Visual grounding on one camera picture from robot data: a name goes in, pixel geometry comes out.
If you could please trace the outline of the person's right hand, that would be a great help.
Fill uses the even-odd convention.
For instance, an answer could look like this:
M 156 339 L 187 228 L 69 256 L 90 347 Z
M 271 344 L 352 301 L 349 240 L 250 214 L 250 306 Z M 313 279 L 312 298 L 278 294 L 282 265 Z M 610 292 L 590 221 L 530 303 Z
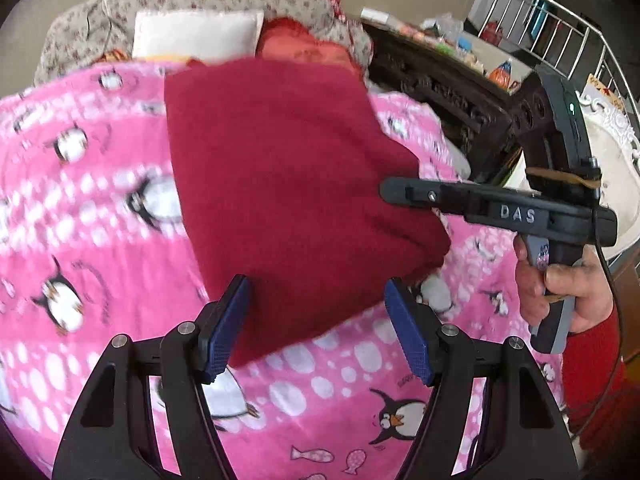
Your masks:
M 539 271 L 529 264 L 524 240 L 514 238 L 518 264 L 515 281 L 520 297 L 520 313 L 530 326 L 539 325 L 550 313 L 546 293 L 575 298 L 570 332 L 581 334 L 606 321 L 614 307 L 614 300 L 596 250 L 589 245 L 582 251 L 580 266 L 552 264 Z

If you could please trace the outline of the right forearm red sleeve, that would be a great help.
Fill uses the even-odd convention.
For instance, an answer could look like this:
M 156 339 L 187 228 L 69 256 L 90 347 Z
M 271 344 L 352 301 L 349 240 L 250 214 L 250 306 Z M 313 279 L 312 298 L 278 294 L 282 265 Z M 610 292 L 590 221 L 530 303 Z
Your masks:
M 637 439 L 639 387 L 618 358 L 617 313 L 581 334 L 567 338 L 562 382 L 570 431 L 598 460 Z

